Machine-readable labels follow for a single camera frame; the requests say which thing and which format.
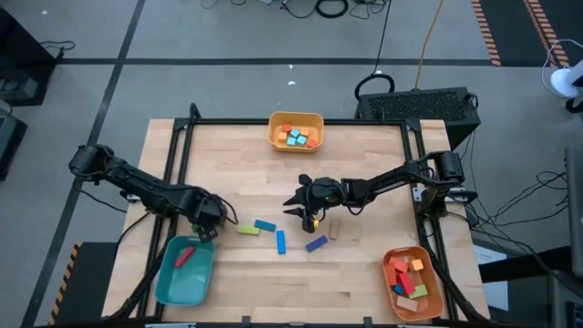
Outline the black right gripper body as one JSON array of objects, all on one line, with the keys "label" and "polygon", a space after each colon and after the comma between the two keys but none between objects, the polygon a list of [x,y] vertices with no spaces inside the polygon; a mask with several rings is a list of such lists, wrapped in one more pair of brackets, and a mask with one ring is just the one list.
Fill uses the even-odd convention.
[{"label": "black right gripper body", "polygon": [[354,179],[316,179],[308,186],[308,209],[318,212],[337,206],[355,207],[353,183]]}]

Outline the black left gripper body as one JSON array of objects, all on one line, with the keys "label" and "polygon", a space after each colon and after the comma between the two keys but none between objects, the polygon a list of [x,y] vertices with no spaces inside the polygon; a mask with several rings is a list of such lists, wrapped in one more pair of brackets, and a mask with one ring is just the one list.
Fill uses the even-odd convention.
[{"label": "black left gripper body", "polygon": [[192,224],[207,228],[224,227],[227,220],[227,209],[222,198],[213,193],[199,192],[195,194],[186,217]]}]

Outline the red long block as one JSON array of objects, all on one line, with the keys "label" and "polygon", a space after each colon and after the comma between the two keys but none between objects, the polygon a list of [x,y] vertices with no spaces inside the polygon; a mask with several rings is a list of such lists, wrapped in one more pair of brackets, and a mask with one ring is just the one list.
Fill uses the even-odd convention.
[{"label": "red long block", "polygon": [[194,253],[196,248],[194,246],[188,246],[181,251],[177,259],[175,260],[174,266],[176,268],[181,268],[189,257]]}]

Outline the pale wood medium block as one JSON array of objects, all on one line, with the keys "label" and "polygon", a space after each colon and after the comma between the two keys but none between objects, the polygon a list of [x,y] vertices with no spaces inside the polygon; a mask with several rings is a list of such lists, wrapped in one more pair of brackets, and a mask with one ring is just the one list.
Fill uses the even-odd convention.
[{"label": "pale wood medium block", "polygon": [[407,297],[403,297],[403,296],[398,296],[396,298],[396,306],[402,309],[406,309],[407,311],[410,312],[417,312],[417,308],[418,308],[418,303],[417,301],[413,300],[413,299],[409,299]]}]

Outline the dark blue long block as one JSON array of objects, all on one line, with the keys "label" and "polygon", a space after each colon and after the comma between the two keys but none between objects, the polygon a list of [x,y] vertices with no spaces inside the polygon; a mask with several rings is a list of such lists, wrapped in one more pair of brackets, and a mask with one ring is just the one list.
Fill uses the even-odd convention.
[{"label": "dark blue long block", "polygon": [[323,245],[325,245],[327,242],[328,242],[327,237],[325,235],[322,235],[322,236],[318,237],[317,239],[315,239],[314,241],[311,241],[308,244],[306,244],[305,250],[307,252],[316,251],[319,248],[321,248]]}]

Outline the teal plastic bin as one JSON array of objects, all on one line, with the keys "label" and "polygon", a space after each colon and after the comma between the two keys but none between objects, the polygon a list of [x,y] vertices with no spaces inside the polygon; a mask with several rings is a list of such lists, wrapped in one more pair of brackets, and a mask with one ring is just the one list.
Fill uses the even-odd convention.
[{"label": "teal plastic bin", "polygon": [[[174,266],[183,249],[196,250],[181,268]],[[165,305],[195,306],[203,302],[210,286],[215,245],[194,236],[176,236],[168,244],[159,268],[155,287],[156,300]]]}]

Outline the yellow plastic bin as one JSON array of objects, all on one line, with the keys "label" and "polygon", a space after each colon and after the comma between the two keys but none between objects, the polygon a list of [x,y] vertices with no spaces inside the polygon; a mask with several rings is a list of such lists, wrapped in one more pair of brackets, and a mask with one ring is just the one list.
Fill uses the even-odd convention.
[{"label": "yellow plastic bin", "polygon": [[[285,141],[279,141],[278,135],[282,131],[282,126],[284,124],[290,124],[291,129],[307,128],[310,133],[306,137],[307,141],[310,138],[316,139],[318,145],[314,149],[309,149],[307,145],[299,145],[297,143],[294,146],[287,145],[287,139],[293,138],[290,132],[287,133],[288,137]],[[320,114],[316,113],[303,113],[303,112],[289,112],[289,111],[277,111],[274,112],[269,119],[268,125],[268,140],[271,145],[278,151],[287,152],[301,152],[301,153],[311,153],[315,152],[318,147],[321,146],[323,142],[323,118]]]}]

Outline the black computer case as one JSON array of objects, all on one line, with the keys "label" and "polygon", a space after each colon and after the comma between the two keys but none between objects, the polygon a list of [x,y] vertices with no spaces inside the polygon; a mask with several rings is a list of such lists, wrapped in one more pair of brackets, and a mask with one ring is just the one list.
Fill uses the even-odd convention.
[{"label": "black computer case", "polygon": [[354,116],[365,120],[443,120],[450,148],[457,148],[481,124],[477,96],[466,87],[361,96]]}]

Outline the black hazard-striped mat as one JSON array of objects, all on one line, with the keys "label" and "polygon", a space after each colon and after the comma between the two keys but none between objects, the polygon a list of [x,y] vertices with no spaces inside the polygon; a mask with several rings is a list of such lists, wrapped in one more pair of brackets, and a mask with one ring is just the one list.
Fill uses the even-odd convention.
[{"label": "black hazard-striped mat", "polygon": [[544,0],[471,0],[489,59],[497,67],[539,67],[545,60],[568,63]]},{"label": "black hazard-striped mat", "polygon": [[101,319],[117,245],[78,242],[73,246],[48,324],[92,323]]}]

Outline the orange plastic bin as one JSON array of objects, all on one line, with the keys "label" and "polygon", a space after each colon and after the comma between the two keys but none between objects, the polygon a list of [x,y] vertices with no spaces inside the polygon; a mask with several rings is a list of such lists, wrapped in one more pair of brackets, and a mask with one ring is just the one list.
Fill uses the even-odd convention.
[{"label": "orange plastic bin", "polygon": [[[413,299],[417,301],[417,312],[410,312],[396,306],[396,298],[398,295],[394,291],[393,286],[389,286],[385,278],[384,266],[389,263],[391,257],[398,257],[409,264],[408,273],[411,275],[415,287],[424,284],[428,290],[428,294],[423,297]],[[421,271],[413,271],[411,269],[411,262],[415,259],[420,259],[423,262],[424,268]],[[382,264],[386,288],[389,294],[391,306],[399,319],[406,322],[419,322],[431,320],[440,316],[444,310],[444,301],[441,296],[440,287],[438,285],[434,268],[431,263],[428,252],[419,246],[405,247],[388,251],[384,255]],[[400,272],[396,272],[397,283],[399,283],[397,276]]]}]

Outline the white paper sheet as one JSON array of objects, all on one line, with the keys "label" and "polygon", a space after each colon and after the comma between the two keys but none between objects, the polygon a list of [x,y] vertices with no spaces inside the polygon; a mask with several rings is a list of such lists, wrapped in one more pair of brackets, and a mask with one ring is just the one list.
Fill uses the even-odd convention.
[{"label": "white paper sheet", "polygon": [[[487,264],[506,259],[502,252],[492,251],[481,246],[474,246],[478,264]],[[508,282],[484,282],[486,303],[489,307],[507,312],[509,310]]]}]

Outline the grey equipment box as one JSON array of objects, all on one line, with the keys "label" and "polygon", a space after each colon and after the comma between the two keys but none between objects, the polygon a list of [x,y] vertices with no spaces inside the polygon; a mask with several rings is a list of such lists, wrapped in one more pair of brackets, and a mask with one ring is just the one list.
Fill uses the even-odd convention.
[{"label": "grey equipment box", "polygon": [[6,179],[26,130],[26,123],[0,108],[0,181]]}]

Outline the black cabinet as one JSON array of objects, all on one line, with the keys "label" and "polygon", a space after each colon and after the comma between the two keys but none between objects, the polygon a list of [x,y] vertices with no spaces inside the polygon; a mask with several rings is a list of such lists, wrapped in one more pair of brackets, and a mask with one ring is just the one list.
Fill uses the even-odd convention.
[{"label": "black cabinet", "polygon": [[44,101],[57,60],[0,6],[0,100],[12,107]]}]

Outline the white round device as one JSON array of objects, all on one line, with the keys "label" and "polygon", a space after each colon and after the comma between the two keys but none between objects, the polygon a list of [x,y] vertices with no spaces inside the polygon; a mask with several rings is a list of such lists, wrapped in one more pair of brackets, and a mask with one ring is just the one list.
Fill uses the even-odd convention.
[{"label": "white round device", "polygon": [[583,50],[583,45],[572,39],[554,41],[547,51],[546,60],[541,67],[541,82],[551,93],[567,100],[565,104],[567,112],[583,116],[583,58],[573,67],[566,65],[557,68],[550,74],[549,78],[546,78],[546,69],[550,67],[551,53],[553,50],[558,50],[558,47],[564,42],[569,42]]}]

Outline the black table frame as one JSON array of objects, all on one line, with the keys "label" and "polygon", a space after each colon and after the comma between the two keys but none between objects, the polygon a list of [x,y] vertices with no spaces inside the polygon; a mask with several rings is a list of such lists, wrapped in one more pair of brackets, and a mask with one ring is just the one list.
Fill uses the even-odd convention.
[{"label": "black table frame", "polygon": [[[266,156],[288,159],[290,153],[278,152],[267,143],[266,118],[171,118],[152,119],[139,166],[154,175],[172,179],[196,179],[199,170],[194,162],[213,152],[222,152],[230,133],[240,132],[242,143]],[[342,136],[369,133],[364,150],[372,145],[386,147],[390,155],[405,159],[421,156],[427,150],[438,151],[449,145],[445,124],[440,120],[378,121],[348,118],[327,118],[323,121],[323,139],[327,145]],[[419,233],[422,219],[415,211],[413,193],[405,190],[389,197],[382,208],[385,230],[383,236],[403,238],[435,248],[430,251],[434,267],[448,278],[441,283],[445,313],[455,317],[460,324],[484,323],[489,318],[486,298],[479,278],[476,258],[471,251],[471,236],[465,222],[454,215],[435,220],[435,234],[424,239]],[[110,314],[128,297],[129,285],[136,282],[162,255],[163,245],[178,233],[189,232],[189,223],[181,217],[156,217],[143,222],[127,236],[118,249],[114,269],[107,290],[103,312]],[[132,318],[157,319],[159,321],[193,321],[226,323],[234,315],[227,306],[188,308],[181,312],[156,301],[154,287],[149,285],[138,298],[130,312]]]}]

